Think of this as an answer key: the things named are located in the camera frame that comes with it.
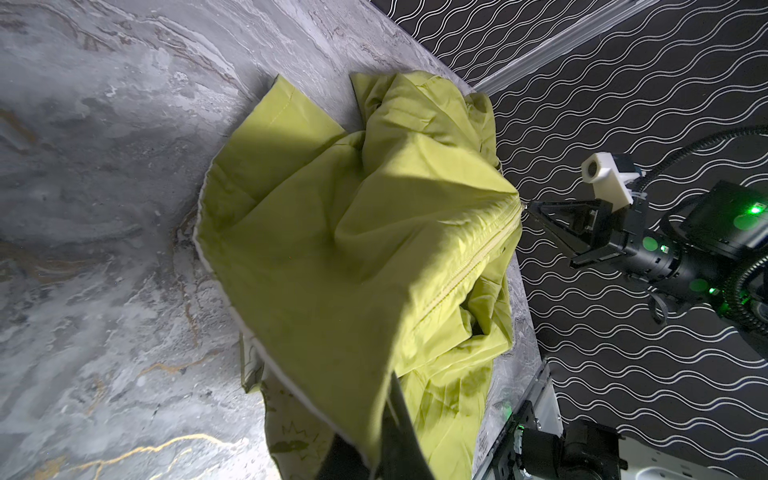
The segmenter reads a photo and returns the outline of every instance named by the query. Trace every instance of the yellow-green fabric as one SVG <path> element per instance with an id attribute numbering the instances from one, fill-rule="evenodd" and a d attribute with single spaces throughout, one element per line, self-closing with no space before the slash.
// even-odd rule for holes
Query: yellow-green fabric
<path id="1" fill-rule="evenodd" d="M 352 81 L 355 133 L 275 80 L 214 160 L 195 240 L 267 368 L 369 465 L 394 370 L 435 477 L 469 478 L 512 342 L 518 193 L 487 96 L 419 71 Z"/>

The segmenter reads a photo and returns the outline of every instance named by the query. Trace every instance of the wallpaper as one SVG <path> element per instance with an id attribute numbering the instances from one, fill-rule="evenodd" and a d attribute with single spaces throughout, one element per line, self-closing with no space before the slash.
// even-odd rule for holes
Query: wallpaper
<path id="1" fill-rule="evenodd" d="M 768 123 L 767 72 L 765 2 L 660 2 L 492 97 L 505 175 L 525 200 L 593 198 L 579 166 L 595 151 L 629 152 L 649 170 L 707 134 Z M 719 179 L 768 191 L 768 138 L 672 167 L 648 188 L 649 224 Z M 705 306 L 659 330 L 641 286 L 572 270 L 533 220 L 524 225 L 518 256 L 564 420 L 768 478 L 766 361 Z"/>
<path id="2" fill-rule="evenodd" d="M 609 0 L 372 0 L 469 84 Z"/>

